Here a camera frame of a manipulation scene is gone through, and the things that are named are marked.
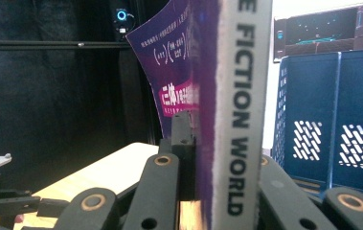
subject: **wooden table surface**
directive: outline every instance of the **wooden table surface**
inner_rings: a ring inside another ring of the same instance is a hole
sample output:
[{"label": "wooden table surface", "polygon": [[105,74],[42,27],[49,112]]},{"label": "wooden table surface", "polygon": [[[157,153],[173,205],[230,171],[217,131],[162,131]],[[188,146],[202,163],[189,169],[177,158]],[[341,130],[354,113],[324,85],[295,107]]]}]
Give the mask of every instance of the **wooden table surface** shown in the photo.
[{"label": "wooden table surface", "polygon": [[[130,144],[42,189],[34,196],[71,201],[82,191],[96,187],[118,194],[139,181],[147,159],[157,151],[156,146]],[[52,228],[56,221],[56,218],[38,218],[35,213],[25,214],[23,223],[16,223],[14,229],[20,230],[23,226]]]}]

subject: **black frame rail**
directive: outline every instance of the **black frame rail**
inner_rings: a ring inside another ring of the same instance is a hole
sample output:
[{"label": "black frame rail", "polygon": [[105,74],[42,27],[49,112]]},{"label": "black frame rail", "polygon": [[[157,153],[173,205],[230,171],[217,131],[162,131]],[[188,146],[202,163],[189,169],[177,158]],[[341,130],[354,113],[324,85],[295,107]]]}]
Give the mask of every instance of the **black frame rail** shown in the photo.
[{"label": "black frame rail", "polygon": [[127,42],[0,40],[0,51],[126,49]]}]

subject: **brass washer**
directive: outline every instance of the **brass washer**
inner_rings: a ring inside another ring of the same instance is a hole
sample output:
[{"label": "brass washer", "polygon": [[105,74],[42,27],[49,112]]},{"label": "brass washer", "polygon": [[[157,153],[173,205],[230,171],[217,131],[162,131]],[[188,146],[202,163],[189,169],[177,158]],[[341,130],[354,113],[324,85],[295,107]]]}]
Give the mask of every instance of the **brass washer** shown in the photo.
[{"label": "brass washer", "polygon": [[[94,206],[89,206],[88,204],[86,204],[86,202],[91,199],[91,198],[99,198],[100,199],[100,202],[97,204],[97,205],[94,205]],[[97,210],[99,208],[101,208],[104,203],[106,202],[106,198],[104,195],[101,195],[101,194],[93,194],[93,195],[89,195],[87,196],[83,201],[82,203],[80,204],[80,207],[82,208],[82,210],[84,211],[94,211],[94,210]]]}]

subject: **white crate grille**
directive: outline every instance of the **white crate grille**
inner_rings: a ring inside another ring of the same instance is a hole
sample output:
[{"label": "white crate grille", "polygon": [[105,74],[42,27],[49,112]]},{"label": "white crate grille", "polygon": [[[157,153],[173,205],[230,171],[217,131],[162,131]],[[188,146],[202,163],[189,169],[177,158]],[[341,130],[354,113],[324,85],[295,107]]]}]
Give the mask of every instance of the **white crate grille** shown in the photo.
[{"label": "white crate grille", "polygon": [[339,164],[363,169],[363,126],[342,126]]},{"label": "white crate grille", "polygon": [[320,122],[296,121],[294,122],[294,158],[302,160],[319,161],[321,149]]}]

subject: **small led light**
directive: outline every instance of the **small led light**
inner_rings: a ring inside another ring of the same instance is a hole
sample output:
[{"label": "small led light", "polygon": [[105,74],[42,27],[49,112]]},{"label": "small led light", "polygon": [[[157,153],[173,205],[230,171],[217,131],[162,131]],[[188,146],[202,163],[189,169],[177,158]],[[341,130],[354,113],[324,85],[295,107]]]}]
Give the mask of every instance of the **small led light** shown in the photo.
[{"label": "small led light", "polygon": [[127,13],[125,11],[118,11],[116,16],[118,17],[119,20],[125,21],[127,18]]}]

